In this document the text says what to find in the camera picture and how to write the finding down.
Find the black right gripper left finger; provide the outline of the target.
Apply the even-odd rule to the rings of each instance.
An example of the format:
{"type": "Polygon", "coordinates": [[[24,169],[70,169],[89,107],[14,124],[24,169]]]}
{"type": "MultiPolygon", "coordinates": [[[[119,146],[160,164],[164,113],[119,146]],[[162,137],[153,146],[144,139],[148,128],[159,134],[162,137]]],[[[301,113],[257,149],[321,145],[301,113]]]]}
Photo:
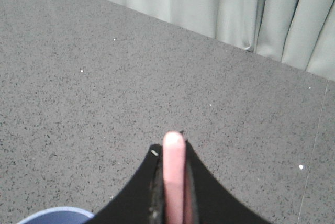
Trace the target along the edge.
{"type": "Polygon", "coordinates": [[[87,223],[165,223],[161,157],[162,146],[151,145],[126,186],[87,223]]]}

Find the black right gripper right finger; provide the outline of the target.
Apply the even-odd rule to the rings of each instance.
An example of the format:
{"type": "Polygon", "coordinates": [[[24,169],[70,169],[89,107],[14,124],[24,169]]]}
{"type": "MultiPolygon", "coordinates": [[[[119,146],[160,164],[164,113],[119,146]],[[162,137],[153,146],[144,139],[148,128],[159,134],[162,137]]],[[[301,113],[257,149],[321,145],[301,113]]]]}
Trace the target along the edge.
{"type": "Polygon", "coordinates": [[[236,199],[211,174],[185,139],[184,223],[269,223],[236,199]]]}

